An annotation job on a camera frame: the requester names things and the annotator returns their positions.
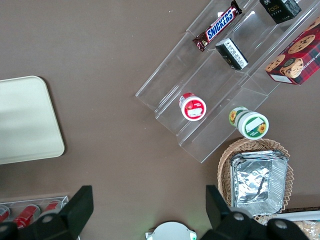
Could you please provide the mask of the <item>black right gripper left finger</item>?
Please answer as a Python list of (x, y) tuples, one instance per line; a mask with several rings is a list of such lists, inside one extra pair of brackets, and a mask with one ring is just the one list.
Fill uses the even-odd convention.
[(75, 240), (94, 211), (93, 187), (83, 185), (58, 212), (39, 217), (18, 231), (19, 240)]

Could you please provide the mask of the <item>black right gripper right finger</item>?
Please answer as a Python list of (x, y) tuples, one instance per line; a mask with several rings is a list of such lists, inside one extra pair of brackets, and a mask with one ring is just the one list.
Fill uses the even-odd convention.
[(211, 224), (203, 240), (267, 240), (267, 227), (239, 210), (231, 210), (215, 185), (207, 185), (205, 209)]

